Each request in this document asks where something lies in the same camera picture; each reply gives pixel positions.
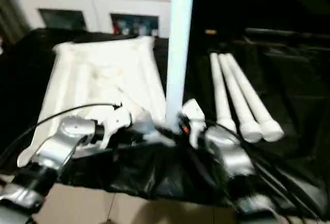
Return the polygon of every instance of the white cabinet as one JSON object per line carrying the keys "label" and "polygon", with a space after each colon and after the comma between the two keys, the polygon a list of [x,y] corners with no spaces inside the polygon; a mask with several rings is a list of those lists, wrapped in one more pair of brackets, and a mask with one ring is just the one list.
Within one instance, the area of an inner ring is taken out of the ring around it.
{"label": "white cabinet", "polygon": [[118,32],[113,21],[126,31],[156,32],[168,38],[171,0],[19,0],[32,28],[55,27]]}
{"label": "white cabinet", "polygon": [[118,14],[151,16],[157,19],[159,36],[168,38],[170,34],[171,3],[160,0],[94,0],[101,31],[113,33],[113,17]]}
{"label": "white cabinet", "polygon": [[99,31],[92,0],[19,0],[32,28]]}

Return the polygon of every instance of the white pole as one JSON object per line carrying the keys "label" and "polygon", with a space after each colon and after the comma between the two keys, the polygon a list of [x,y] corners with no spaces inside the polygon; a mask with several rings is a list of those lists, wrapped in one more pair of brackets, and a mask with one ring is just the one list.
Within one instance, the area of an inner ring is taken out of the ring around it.
{"label": "white pole", "polygon": [[171,0],[171,26],[166,91],[166,125],[178,131],[177,114],[182,108],[192,0]]}
{"label": "white pole", "polygon": [[267,108],[263,105],[235,58],[231,54],[227,54],[226,56],[232,73],[235,76],[235,79],[240,86],[241,91],[243,92],[251,111],[253,112],[253,115],[260,124],[263,138],[268,142],[275,142],[279,140],[284,135],[282,128],[269,114]]}
{"label": "white pole", "polygon": [[210,54],[211,71],[214,86],[214,102],[216,104],[217,123],[236,133],[236,125],[232,120],[227,99],[225,84],[223,82],[221,67],[216,53]]}
{"label": "white pole", "polygon": [[260,126],[253,118],[252,113],[244,99],[241,90],[237,85],[233,73],[231,72],[228,65],[227,58],[224,54],[219,55],[219,61],[236,110],[237,117],[241,123],[240,131],[242,136],[246,141],[250,143],[258,142],[262,137]]}

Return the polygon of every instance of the wire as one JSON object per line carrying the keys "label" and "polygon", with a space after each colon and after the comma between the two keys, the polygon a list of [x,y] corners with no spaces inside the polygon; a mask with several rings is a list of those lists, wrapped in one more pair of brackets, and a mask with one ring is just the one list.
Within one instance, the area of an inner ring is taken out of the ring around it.
{"label": "wire", "polygon": [[39,121],[38,123],[36,123],[35,125],[30,126],[29,128],[27,128],[24,132],[22,132],[19,136],[17,136],[12,143],[5,149],[5,151],[1,154],[0,156],[0,165],[2,165],[7,159],[8,157],[11,155],[11,150],[16,146],[16,144],[26,135],[30,134],[30,132],[32,132],[34,129],[36,129],[38,126],[42,125],[43,123],[48,122],[49,120],[60,116],[62,114],[77,110],[77,109],[82,109],[82,108],[87,108],[87,107],[95,107],[95,106],[111,106],[111,107],[119,107],[115,104],[111,104],[111,103],[93,103],[93,104],[86,104],[86,105],[81,105],[81,106],[77,106],[77,107],[72,107],[69,109],[66,109],[64,111],[58,112],[53,114],[52,116],[49,116],[45,119],[43,119],[42,121]]}

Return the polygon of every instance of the tiled floor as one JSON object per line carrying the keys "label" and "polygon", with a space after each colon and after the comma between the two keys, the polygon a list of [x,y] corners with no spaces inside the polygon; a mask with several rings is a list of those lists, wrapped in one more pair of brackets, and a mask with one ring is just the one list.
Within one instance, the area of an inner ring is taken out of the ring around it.
{"label": "tiled floor", "polygon": [[[60,184],[53,187],[45,205],[34,218],[38,224],[235,223],[234,215],[229,209],[170,200],[147,201],[126,194]],[[292,218],[292,222],[302,223],[297,218]],[[287,224],[287,221],[283,218],[282,223]],[[306,220],[306,223],[317,222]]]}
{"label": "tiled floor", "polygon": [[234,223],[231,211],[224,209],[169,200],[147,201],[126,194],[115,195],[109,218],[115,224]]}

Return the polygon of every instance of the black cloth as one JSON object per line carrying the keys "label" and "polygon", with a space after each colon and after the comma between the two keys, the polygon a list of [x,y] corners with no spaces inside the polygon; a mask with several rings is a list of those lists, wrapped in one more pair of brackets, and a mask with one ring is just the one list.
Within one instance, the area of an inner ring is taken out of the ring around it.
{"label": "black cloth", "polygon": [[[122,38],[126,37],[38,29],[2,55],[1,150],[4,151],[14,137],[37,122],[55,59],[54,45],[65,41],[79,43]],[[234,54],[286,134],[275,143],[262,141],[255,146],[244,143],[260,175],[260,182],[253,180],[249,184],[256,191],[272,196],[280,213],[329,218],[329,52],[232,42],[222,50]],[[167,40],[156,39],[154,53],[164,89],[167,51]],[[194,54],[191,50],[184,100],[195,98],[207,119],[214,120],[213,85],[207,53]],[[0,158],[1,172],[15,170],[17,155],[31,138],[32,134]],[[171,198],[219,206],[231,204],[223,168],[203,151],[187,146],[153,145],[119,151],[115,158],[113,153],[104,153],[73,160],[60,182],[108,192],[125,192],[147,199]]]}

